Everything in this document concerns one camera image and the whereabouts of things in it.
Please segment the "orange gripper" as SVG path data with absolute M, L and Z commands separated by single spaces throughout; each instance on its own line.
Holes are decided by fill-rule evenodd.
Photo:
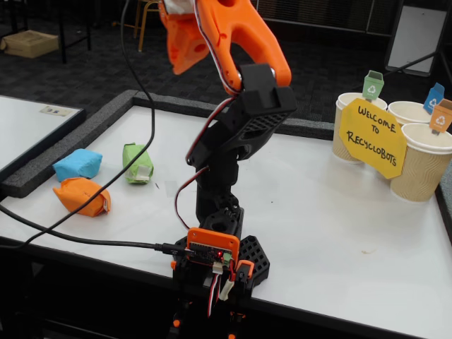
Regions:
M 168 14 L 165 2 L 159 1 L 160 20 L 166 29 L 167 55 L 175 75 L 181 75 L 208 53 L 194 14 Z

